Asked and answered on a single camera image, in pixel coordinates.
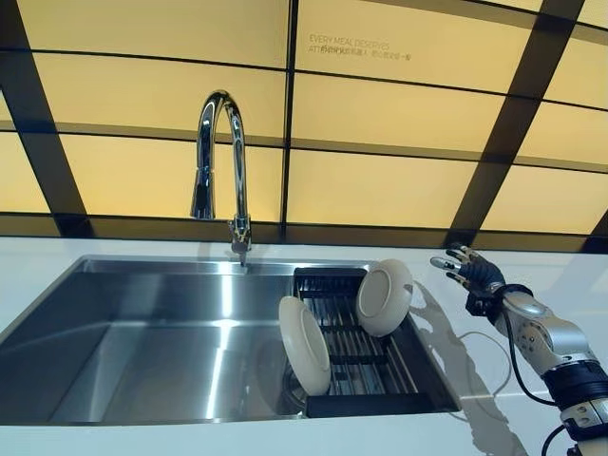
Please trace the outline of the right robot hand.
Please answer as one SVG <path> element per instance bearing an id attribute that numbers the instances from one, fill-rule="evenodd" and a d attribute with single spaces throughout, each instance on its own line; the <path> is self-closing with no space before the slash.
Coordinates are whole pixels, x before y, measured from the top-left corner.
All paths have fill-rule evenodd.
<path id="1" fill-rule="evenodd" d="M 462 243 L 452 243 L 446 249 L 446 257 L 434 256 L 430 264 L 468 291 L 493 293 L 506 284 L 494 263 Z"/>

